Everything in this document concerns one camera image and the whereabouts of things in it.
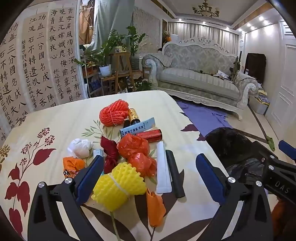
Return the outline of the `wooden plant stand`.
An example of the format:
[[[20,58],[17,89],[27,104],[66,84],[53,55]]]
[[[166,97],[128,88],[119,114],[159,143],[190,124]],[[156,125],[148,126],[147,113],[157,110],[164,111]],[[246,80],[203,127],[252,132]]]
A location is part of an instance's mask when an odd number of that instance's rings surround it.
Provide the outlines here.
[[[110,64],[99,67],[99,76],[102,81],[114,81],[114,93],[118,93],[119,78],[129,77],[135,91],[134,76],[143,77],[141,70],[132,70],[129,52],[111,53],[108,58]]]

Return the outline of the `ceiling chandelier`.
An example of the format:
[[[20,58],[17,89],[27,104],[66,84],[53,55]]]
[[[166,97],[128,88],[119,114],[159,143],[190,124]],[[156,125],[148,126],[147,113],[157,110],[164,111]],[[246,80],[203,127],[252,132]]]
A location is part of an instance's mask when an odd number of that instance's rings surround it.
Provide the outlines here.
[[[204,0],[204,2],[197,7],[193,6],[192,10],[195,14],[208,18],[218,18],[220,16],[220,10],[218,8],[213,10],[213,7],[209,5],[207,0]]]

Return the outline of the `grey storage box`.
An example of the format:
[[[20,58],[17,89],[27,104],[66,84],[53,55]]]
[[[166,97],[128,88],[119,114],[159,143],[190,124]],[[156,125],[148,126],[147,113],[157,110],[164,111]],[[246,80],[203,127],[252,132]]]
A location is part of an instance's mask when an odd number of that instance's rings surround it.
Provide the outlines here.
[[[263,89],[259,89],[257,96],[250,97],[249,105],[256,113],[265,115],[270,105],[270,101],[267,97],[267,92]]]

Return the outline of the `black lined trash bin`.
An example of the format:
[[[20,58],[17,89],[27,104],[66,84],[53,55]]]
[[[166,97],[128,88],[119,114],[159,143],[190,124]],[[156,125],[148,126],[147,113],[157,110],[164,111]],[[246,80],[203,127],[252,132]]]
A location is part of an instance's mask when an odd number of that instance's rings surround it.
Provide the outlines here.
[[[252,142],[232,128],[217,128],[205,137],[216,156],[227,168],[238,161],[241,154],[245,154]]]

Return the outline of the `white sachet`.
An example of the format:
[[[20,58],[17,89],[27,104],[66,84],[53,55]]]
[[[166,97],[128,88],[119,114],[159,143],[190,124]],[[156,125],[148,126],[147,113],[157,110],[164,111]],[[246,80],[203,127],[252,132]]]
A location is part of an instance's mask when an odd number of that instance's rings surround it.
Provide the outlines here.
[[[157,189],[158,194],[171,193],[171,175],[169,172],[168,161],[164,142],[157,143]]]

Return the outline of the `dark red wrapper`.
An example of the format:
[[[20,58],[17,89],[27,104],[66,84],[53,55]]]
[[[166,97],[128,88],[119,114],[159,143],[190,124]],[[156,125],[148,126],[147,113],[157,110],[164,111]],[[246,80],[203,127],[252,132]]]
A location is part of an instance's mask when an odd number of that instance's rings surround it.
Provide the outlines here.
[[[100,145],[103,148],[103,151],[106,153],[104,173],[108,174],[118,165],[119,152],[117,149],[117,143],[104,136],[101,136]]]

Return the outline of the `orange printed plastic bag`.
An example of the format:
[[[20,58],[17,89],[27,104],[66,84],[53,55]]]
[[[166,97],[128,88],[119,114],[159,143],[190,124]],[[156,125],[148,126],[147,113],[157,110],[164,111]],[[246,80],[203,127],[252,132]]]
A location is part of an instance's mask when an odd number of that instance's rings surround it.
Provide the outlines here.
[[[74,157],[63,158],[63,174],[65,178],[74,178],[85,167],[85,162],[82,159]]]

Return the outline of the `floral cream tablecloth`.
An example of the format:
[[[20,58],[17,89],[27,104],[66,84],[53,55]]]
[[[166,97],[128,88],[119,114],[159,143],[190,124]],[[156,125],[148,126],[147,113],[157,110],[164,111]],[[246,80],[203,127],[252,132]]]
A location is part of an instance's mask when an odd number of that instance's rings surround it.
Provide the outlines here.
[[[17,237],[27,239],[30,208],[40,182],[49,185],[64,180],[63,158],[76,138],[87,138],[100,148],[100,138],[120,139],[120,128],[105,128],[99,112],[122,99],[145,121],[154,118],[163,133],[165,148],[175,156],[185,197],[167,194],[167,215],[160,227],[147,222],[145,196],[130,197],[113,214],[88,200],[82,210],[104,240],[197,240],[219,208],[196,168],[196,156],[203,153],[213,166],[222,167],[212,148],[201,137],[176,101],[163,91],[143,91],[75,101],[31,113],[7,137],[7,157],[1,167],[1,208]]]

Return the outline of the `red plastic bag ball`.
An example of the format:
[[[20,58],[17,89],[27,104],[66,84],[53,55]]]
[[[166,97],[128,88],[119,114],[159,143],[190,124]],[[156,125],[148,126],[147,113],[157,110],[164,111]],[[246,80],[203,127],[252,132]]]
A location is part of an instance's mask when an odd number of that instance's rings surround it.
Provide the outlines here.
[[[149,156],[149,142],[128,133],[117,144],[119,154],[136,168],[141,177],[153,177],[157,173],[157,162]]]

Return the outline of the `potted plant white pot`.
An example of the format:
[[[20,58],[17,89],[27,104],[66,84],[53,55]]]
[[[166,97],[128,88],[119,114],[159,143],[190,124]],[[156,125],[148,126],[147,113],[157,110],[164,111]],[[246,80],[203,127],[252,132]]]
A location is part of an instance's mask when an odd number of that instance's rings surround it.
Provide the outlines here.
[[[79,61],[76,58],[74,62],[86,67],[99,67],[102,77],[109,77],[112,75],[111,64],[109,63],[109,55],[115,47],[121,47],[122,41],[126,35],[121,35],[117,30],[111,30],[109,37],[104,41],[99,50],[85,50],[83,53],[84,61]]]

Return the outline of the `black cylinder tube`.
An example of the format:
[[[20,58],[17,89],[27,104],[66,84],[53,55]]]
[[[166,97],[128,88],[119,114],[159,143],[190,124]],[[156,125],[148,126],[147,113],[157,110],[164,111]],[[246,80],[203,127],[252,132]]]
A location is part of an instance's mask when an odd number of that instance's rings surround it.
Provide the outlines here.
[[[185,192],[183,189],[183,184],[182,184],[180,177],[179,177],[179,171],[177,168],[175,157],[174,157],[174,154],[171,150],[166,150],[166,158],[167,158],[168,166],[170,169],[170,174],[171,174],[171,178],[172,178],[172,182],[173,182],[173,189],[174,189],[175,196],[177,199],[183,198],[183,197],[185,197]]]

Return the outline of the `blue white paper packet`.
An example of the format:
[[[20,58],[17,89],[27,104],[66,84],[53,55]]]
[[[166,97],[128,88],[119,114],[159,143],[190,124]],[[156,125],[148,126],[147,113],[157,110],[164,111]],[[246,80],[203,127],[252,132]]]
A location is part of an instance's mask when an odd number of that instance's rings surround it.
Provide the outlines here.
[[[137,133],[141,133],[141,132],[144,132],[146,130],[149,130],[149,129],[153,128],[153,127],[155,127],[155,119],[150,118],[150,119],[142,121],[140,123],[130,125],[130,126],[126,127],[126,128],[122,128],[120,130],[120,135],[121,135],[121,137],[124,137],[128,133],[130,133],[131,135],[135,135]]]

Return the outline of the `dark cabinet by wall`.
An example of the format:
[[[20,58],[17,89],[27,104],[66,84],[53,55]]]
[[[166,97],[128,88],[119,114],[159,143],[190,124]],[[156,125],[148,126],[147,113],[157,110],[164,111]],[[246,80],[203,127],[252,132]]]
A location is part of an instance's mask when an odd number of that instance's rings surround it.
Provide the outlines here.
[[[259,84],[264,82],[266,68],[266,56],[259,53],[248,53],[245,61],[244,74],[257,80]]]

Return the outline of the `tall green potted plant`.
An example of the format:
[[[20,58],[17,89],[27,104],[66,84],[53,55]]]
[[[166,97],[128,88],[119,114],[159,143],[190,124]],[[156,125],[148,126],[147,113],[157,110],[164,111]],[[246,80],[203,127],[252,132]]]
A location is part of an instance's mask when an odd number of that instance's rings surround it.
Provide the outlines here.
[[[127,30],[128,35],[126,37],[129,39],[131,67],[132,70],[139,70],[140,60],[137,51],[146,33],[139,34],[135,26],[128,26]]]

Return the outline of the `window curtains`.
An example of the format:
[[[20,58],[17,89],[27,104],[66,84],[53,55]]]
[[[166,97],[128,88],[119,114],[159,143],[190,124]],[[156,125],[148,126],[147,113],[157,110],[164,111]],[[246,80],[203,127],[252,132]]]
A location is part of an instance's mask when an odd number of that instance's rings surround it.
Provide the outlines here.
[[[239,36],[235,33],[191,23],[168,22],[170,34],[178,35],[180,40],[191,38],[205,38],[219,44],[232,54],[237,54],[239,47]]]

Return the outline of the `calligraphy folding screen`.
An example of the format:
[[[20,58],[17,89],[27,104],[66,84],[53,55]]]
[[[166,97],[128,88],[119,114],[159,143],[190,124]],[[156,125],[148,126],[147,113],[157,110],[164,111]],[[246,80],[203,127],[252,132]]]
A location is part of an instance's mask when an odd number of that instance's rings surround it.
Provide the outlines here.
[[[79,1],[35,1],[1,42],[1,142],[29,113],[86,99]]]

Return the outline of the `grey ornate sofa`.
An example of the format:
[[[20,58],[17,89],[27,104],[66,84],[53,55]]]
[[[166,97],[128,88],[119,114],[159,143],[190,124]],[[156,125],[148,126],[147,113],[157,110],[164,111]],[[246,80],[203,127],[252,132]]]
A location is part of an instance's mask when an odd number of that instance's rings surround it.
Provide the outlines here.
[[[242,119],[250,97],[258,95],[255,78],[240,70],[240,57],[205,38],[167,42],[143,56],[153,90],[236,113]]]

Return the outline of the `gold label small bottle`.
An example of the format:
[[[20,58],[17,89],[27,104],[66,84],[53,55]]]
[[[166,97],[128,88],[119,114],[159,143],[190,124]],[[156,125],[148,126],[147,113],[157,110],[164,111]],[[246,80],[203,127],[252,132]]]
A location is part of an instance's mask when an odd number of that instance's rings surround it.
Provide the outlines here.
[[[135,111],[134,108],[130,108],[128,110],[128,118],[130,121],[130,125],[135,125],[137,123],[140,123],[140,119],[139,119],[137,112]]]

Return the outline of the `green rag on floor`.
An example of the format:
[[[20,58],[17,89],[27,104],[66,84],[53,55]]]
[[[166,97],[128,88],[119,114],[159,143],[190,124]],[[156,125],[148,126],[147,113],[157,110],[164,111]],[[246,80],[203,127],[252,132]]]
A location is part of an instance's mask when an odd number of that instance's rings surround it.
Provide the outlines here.
[[[273,138],[266,136],[265,139],[267,140],[267,143],[268,143],[270,149],[272,151],[275,151],[275,144],[274,144]]]

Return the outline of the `white tissue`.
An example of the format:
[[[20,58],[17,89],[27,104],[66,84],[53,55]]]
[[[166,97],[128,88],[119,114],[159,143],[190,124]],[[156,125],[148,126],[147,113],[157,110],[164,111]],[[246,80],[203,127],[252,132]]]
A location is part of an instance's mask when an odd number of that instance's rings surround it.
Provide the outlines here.
[[[93,142],[88,139],[76,138],[71,141],[67,147],[67,151],[74,158],[85,159],[90,156],[90,151],[93,147]]]

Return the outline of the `orange plastic scrap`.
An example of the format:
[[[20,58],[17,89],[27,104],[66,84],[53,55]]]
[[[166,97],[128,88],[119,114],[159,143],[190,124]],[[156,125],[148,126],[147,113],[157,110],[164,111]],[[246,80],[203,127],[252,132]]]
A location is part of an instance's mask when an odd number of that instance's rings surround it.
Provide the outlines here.
[[[163,203],[161,196],[150,192],[149,189],[146,191],[147,197],[147,214],[149,224],[151,227],[158,227],[163,222],[163,217],[166,214],[166,208]]]

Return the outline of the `purple cloth on floor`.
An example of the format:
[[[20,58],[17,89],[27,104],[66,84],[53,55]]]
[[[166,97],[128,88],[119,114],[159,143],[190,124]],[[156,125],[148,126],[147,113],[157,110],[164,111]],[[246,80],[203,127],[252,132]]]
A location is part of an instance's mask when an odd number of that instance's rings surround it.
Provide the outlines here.
[[[181,99],[176,100],[183,114],[189,118],[203,137],[217,128],[232,128],[226,120],[227,113],[201,104]]]

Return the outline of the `red foam fruit net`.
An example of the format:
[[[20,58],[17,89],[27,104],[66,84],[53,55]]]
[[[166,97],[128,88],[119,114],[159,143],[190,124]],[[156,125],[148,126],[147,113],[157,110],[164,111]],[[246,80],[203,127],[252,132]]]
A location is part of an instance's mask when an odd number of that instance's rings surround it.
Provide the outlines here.
[[[100,111],[99,120],[107,127],[122,125],[128,116],[128,111],[129,104],[119,99]]]

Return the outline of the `yellow foam fruit net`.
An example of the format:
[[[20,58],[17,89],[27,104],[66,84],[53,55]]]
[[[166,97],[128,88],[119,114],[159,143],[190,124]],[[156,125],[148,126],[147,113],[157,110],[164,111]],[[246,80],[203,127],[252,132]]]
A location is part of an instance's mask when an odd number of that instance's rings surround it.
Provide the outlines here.
[[[136,168],[123,162],[99,177],[91,199],[113,212],[123,206],[129,197],[145,194],[146,189],[144,178],[140,177]]]

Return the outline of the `small light blue tube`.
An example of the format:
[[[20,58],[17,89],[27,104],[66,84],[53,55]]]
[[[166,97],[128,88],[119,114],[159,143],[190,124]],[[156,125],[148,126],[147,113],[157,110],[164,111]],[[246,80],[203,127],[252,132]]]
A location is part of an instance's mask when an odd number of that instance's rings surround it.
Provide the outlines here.
[[[102,149],[94,149],[93,150],[93,158],[96,158],[96,156],[104,156],[103,150]]]

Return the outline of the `red glitter canister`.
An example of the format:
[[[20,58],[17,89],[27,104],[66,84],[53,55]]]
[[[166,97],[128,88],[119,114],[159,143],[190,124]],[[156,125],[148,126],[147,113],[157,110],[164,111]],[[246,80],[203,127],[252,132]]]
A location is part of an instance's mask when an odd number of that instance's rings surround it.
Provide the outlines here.
[[[161,141],[163,139],[163,134],[160,129],[145,131],[135,134],[137,137],[141,137],[147,140],[149,143],[154,143]]]

